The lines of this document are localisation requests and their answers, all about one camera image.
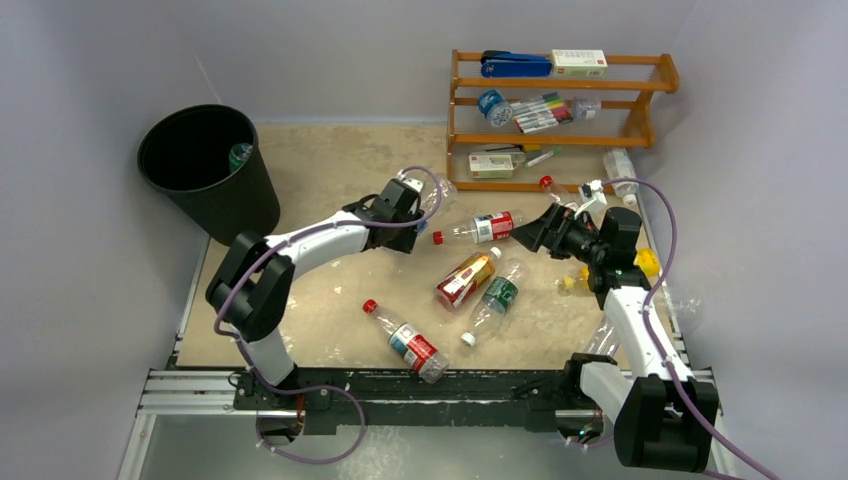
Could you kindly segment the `red cap red label bottle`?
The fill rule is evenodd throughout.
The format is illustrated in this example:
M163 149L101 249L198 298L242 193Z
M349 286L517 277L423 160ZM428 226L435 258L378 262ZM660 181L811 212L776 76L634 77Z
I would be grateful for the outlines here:
M366 300L362 310L380 326L388 346L418 377L428 384L442 378L450 366L449 359L412 323L374 299Z

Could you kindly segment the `dark green label bottle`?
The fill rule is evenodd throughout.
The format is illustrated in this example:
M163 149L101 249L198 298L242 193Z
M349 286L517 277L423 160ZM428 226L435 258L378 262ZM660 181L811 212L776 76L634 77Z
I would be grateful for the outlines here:
M508 315L530 275L527 264L510 258L495 276L487 290L473 308L460 341L467 347L476 347L484 341L506 331Z

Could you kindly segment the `red gold label bottle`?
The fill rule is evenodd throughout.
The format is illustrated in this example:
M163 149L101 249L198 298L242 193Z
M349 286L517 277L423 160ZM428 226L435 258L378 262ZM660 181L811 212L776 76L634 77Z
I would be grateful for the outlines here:
M446 310L456 311L494 276L502 256L500 248L491 247L466 258L435 286L438 302Z

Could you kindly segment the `blue label plastic bottle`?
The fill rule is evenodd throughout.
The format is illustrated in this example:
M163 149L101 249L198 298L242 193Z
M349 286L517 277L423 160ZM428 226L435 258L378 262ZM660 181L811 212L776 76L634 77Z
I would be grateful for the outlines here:
M425 181L426 186L419 194L419 199L414 203L410 212L415 213L418 210L421 210L424 214L426 214L436 205L436 203L439 203L438 213L449 211L456 201L456 186L444 175L438 173L436 173L434 177L424 175L419 180Z

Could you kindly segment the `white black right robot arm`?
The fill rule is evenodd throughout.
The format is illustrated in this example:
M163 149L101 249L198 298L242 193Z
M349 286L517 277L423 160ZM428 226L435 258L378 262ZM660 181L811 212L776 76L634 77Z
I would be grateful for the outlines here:
M553 259L588 267L589 289L627 355L629 377L608 355L573 355L561 381L564 399L576 407L596 403L622 465L703 473L719 396L694 377L665 334L652 286L635 263L641 228L641 217L627 208L608 208L596 226L588 213L553 203L512 237L531 252L545 248Z

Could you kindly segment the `green label plastic bottle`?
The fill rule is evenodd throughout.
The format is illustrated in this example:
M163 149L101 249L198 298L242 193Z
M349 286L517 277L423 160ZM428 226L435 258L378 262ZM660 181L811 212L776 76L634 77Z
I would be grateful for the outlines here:
M254 147L250 143L239 143L234 145L228 154L229 172L238 171L250 158Z

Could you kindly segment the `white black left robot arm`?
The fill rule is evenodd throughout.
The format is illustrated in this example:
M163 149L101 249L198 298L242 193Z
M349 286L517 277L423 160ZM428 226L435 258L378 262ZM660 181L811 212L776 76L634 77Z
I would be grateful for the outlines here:
M272 408L287 408L298 395L298 368L279 331L293 283L343 256L410 253L425 215L423 188L419 180L391 179L322 222L276 236L246 231L233 241L205 298L216 312L215 331L236 342Z

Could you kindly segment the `red white label bottle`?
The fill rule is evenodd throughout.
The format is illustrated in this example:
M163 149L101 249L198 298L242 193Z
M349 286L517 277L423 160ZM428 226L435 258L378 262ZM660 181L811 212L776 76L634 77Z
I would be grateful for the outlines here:
M514 230L526 223L526 215L520 209L474 216L435 230L432 241L435 245L483 244L508 239Z

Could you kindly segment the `clear bottle under right arm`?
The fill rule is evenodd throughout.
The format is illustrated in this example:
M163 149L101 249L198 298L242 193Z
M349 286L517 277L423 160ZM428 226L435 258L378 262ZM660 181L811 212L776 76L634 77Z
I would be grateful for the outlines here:
M606 318L602 318L595 332L591 335L582 353L614 357L621 345L617 329Z

